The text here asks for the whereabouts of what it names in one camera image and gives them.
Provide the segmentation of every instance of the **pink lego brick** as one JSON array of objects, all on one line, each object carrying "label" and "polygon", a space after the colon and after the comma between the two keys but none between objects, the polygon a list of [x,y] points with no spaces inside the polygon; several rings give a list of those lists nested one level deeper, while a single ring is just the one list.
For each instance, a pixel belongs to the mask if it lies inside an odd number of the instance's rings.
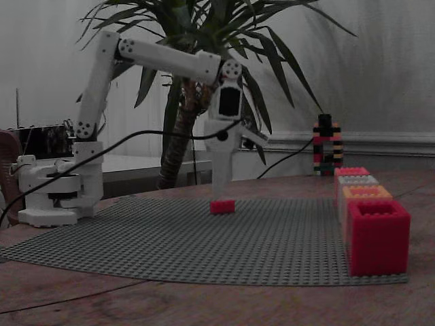
[{"label": "pink lego brick", "polygon": [[233,213],[236,210],[235,200],[215,200],[210,202],[211,214]]},{"label": "pink lego brick", "polygon": [[411,224],[409,213],[395,200],[351,202],[348,209],[350,275],[405,273]]},{"label": "pink lego brick", "polygon": [[347,243],[348,205],[360,200],[393,200],[393,196],[382,185],[345,185],[338,203],[338,219],[341,223],[343,242]]}]

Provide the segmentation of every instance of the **black cable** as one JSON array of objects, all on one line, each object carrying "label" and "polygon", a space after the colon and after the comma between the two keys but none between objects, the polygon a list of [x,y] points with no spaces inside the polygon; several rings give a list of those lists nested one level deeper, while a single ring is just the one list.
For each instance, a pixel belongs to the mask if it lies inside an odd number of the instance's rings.
[{"label": "black cable", "polygon": [[40,304],[37,306],[29,306],[29,307],[24,307],[24,308],[19,308],[19,309],[2,311],[2,312],[0,312],[0,314],[10,314],[13,312],[19,312],[19,311],[24,311],[24,310],[36,309],[36,308],[43,308],[43,307],[47,307],[47,306],[54,306],[55,304],[63,304],[65,302],[80,300],[80,299],[84,299],[86,297],[96,297],[96,296],[101,295],[101,294],[106,294],[106,293],[109,293],[112,291],[122,290],[122,289],[125,289],[127,287],[134,287],[135,285],[140,285],[140,284],[143,284],[146,282],[149,282],[149,281],[148,280],[140,280],[140,281],[137,281],[136,283],[133,283],[133,284],[123,285],[121,287],[116,287],[115,289],[108,289],[108,290],[104,290],[101,292],[91,293],[91,294],[85,295],[83,297],[72,297],[71,299],[65,299],[65,300],[61,300],[61,301],[57,301],[57,302],[48,302],[47,304]]},{"label": "black cable", "polygon": [[67,169],[66,171],[59,173],[58,175],[56,175],[55,177],[53,177],[50,180],[47,180],[46,182],[41,183],[40,185],[37,185],[36,187],[27,190],[26,192],[22,193],[21,195],[19,195],[18,197],[16,197],[15,199],[13,199],[5,208],[5,210],[2,212],[1,217],[0,217],[0,225],[3,222],[3,220],[5,219],[5,216],[7,214],[7,212],[11,209],[12,205],[14,205],[17,201],[19,201],[21,198],[24,198],[25,196],[28,196],[29,194],[32,194],[33,192],[45,187],[46,185],[49,185],[53,182],[55,182],[57,179],[60,179],[61,177],[64,177],[65,175],[69,175],[70,172],[74,171],[75,169],[95,160],[96,158],[99,158],[100,156],[103,156],[104,154],[108,153],[109,151],[117,148],[119,145],[125,143],[126,141],[128,141],[129,139],[136,137],[136,136],[140,136],[141,134],[165,134],[167,136],[171,136],[171,137],[180,137],[180,138],[185,138],[185,139],[194,139],[197,141],[204,141],[206,139],[211,139],[214,137],[217,138],[223,138],[226,139],[228,138],[228,133],[227,130],[230,130],[231,128],[234,128],[237,124],[239,124],[242,120],[236,120],[234,121],[231,125],[229,125],[228,127],[226,127],[225,129],[219,130],[218,132],[215,132],[213,134],[208,134],[206,136],[197,136],[197,137],[192,137],[192,136],[186,136],[185,134],[179,134],[176,132],[165,132],[165,131],[160,131],[160,130],[142,130],[142,131],[136,131],[132,134],[129,134],[128,136],[124,137],[123,139],[121,139],[120,141],[118,141],[117,143],[114,143],[112,146],[109,146],[108,148],[104,149],[103,151],[81,161],[78,164],[73,165],[71,168]]},{"label": "black cable", "polygon": [[299,149],[297,152],[291,153],[290,155],[280,159],[278,162],[272,164],[271,166],[269,166],[261,175],[259,175],[257,177],[257,179],[261,179],[261,177],[263,175],[265,175],[271,168],[273,168],[274,166],[278,165],[279,163],[281,163],[284,160],[287,160],[288,158],[291,158],[292,156],[295,156],[296,154],[299,154],[301,151],[303,151],[304,149],[306,149],[308,147],[308,145],[311,144],[311,142],[313,141],[313,139],[311,139],[304,147],[302,147],[301,149]]},{"label": "black cable", "polygon": [[198,180],[196,178],[196,154],[195,154],[195,140],[192,139],[193,144],[193,172],[195,174],[195,185],[198,185]]}]

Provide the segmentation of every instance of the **wooden table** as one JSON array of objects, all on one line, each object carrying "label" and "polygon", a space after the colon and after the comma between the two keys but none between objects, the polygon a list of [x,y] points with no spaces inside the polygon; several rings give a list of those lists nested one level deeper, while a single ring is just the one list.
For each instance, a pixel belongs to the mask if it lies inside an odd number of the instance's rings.
[{"label": "wooden table", "polygon": [[[410,282],[360,287],[242,287],[141,281],[8,261],[0,264],[0,325],[435,325],[435,174],[373,175],[413,216]],[[237,181],[233,198],[332,197],[332,177]],[[210,198],[210,185],[138,196]],[[112,198],[100,208],[113,204]],[[9,246],[46,232],[17,225]]]}]

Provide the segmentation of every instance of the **white wall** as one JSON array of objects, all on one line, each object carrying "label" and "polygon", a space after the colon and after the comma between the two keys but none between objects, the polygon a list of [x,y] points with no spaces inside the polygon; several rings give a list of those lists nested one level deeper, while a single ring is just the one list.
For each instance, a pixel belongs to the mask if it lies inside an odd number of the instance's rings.
[{"label": "white wall", "polygon": [[[92,66],[93,45],[80,51],[77,22],[97,0],[2,1],[0,10],[1,123],[15,126],[14,89],[20,89],[22,125],[75,119],[74,103]],[[325,12],[359,35],[342,32],[306,8],[295,7],[270,21],[294,51],[324,110],[349,132],[431,132],[435,89],[435,2],[426,0],[328,0]],[[135,37],[152,40],[145,33]],[[263,89],[274,132],[309,132],[318,110],[291,71],[292,109],[268,65],[248,62]],[[153,96],[133,109],[140,69],[112,84],[101,135],[105,144],[129,132],[162,128],[167,90],[157,80]],[[201,132],[198,125],[196,133]],[[160,139],[142,137],[118,153],[160,155]],[[261,164],[259,160],[252,164]]]},{"label": "white wall", "polygon": [[[294,52],[324,111],[340,123],[345,153],[350,142],[358,154],[347,156],[345,164],[370,162],[376,169],[433,167],[434,159],[428,157],[434,153],[426,143],[435,143],[435,2],[329,0],[319,1],[319,8],[358,38],[303,7],[286,10],[270,26]],[[319,113],[315,104],[288,71],[296,102],[292,109],[271,69],[259,65],[254,56],[247,64],[270,108],[274,131],[270,147],[284,151],[302,147]],[[415,150],[400,146],[401,139],[411,140]],[[383,156],[385,146],[397,148],[394,157]],[[370,153],[376,156],[368,161]],[[284,155],[269,153],[268,163]],[[305,156],[280,164],[269,175],[306,173],[311,159]],[[264,170],[257,155],[246,152],[234,157],[233,166],[235,179],[256,177]]]},{"label": "white wall", "polygon": [[[15,89],[20,91],[21,126],[43,126],[75,120],[75,103],[88,80],[96,42],[80,51],[75,44],[84,25],[78,22],[99,0],[14,0],[0,4],[0,128],[16,127]],[[148,33],[126,36],[148,41]],[[131,69],[112,84],[109,94],[108,125],[101,135],[105,145],[130,132],[161,129],[167,89],[156,83],[148,98],[133,109],[141,69]],[[160,156],[157,136],[130,140],[115,153]]]}]

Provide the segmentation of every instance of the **large red block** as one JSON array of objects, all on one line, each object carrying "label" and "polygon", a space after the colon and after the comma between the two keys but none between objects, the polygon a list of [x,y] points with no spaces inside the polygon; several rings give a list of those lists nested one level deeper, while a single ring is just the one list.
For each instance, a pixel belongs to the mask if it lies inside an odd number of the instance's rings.
[{"label": "large red block", "polygon": [[236,210],[235,200],[215,200],[210,202],[211,214],[233,213]]},{"label": "large red block", "polygon": [[395,200],[350,202],[348,210],[350,275],[405,273],[411,224],[409,213]]}]

